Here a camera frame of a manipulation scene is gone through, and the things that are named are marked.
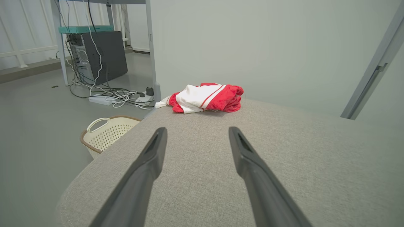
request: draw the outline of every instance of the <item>black pc case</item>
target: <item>black pc case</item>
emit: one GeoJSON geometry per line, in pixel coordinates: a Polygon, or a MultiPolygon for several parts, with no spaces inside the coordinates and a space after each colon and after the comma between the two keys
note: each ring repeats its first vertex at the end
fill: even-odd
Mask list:
{"type": "Polygon", "coordinates": [[[78,76],[88,84],[99,85],[128,72],[125,50],[120,31],[92,32],[93,40],[101,54],[100,58],[91,40],[90,33],[67,34],[67,41],[73,54],[73,64],[76,65],[78,76]]]}

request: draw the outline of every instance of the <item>white plastic basket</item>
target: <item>white plastic basket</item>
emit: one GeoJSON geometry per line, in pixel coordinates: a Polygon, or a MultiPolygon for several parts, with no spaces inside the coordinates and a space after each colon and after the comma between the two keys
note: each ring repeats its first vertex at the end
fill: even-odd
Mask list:
{"type": "Polygon", "coordinates": [[[110,118],[99,118],[93,121],[87,130],[81,133],[80,141],[87,147],[93,158],[96,158],[111,144],[133,128],[140,120],[128,116],[114,116],[110,118]],[[91,128],[100,121],[106,121],[100,127],[91,128]]]}

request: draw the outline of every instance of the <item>white power strip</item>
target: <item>white power strip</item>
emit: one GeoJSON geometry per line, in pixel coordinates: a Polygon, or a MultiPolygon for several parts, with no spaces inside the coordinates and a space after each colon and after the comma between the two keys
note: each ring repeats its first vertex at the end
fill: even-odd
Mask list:
{"type": "Polygon", "coordinates": [[[98,103],[98,104],[102,104],[102,105],[111,105],[112,101],[105,100],[105,98],[106,98],[106,96],[96,94],[94,96],[89,97],[88,99],[90,100],[90,102],[93,102],[93,103],[98,103]]]}
{"type": "Polygon", "coordinates": [[[153,95],[146,95],[146,92],[143,92],[143,93],[145,94],[145,96],[137,98],[137,102],[145,102],[145,103],[139,103],[139,105],[148,106],[148,105],[150,105],[150,103],[154,99],[154,96],[153,95]]]}

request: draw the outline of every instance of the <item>towel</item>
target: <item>towel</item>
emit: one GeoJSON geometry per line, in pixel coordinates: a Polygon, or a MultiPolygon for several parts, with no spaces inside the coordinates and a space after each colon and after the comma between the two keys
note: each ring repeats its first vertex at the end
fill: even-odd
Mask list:
{"type": "Polygon", "coordinates": [[[196,113],[205,110],[235,112],[240,109],[243,88],[233,85],[202,83],[200,86],[187,85],[155,104],[156,108],[172,106],[176,113],[196,113]]]}

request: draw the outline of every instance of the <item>gray fabric sofa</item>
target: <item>gray fabric sofa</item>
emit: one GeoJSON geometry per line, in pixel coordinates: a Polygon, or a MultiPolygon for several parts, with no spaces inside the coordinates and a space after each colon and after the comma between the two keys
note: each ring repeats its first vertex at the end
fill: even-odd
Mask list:
{"type": "Polygon", "coordinates": [[[166,127],[145,226],[255,226],[229,126],[241,129],[313,226],[404,225],[403,132],[245,99],[235,113],[157,109],[73,180],[58,225],[88,226],[154,131],[166,127]]]}

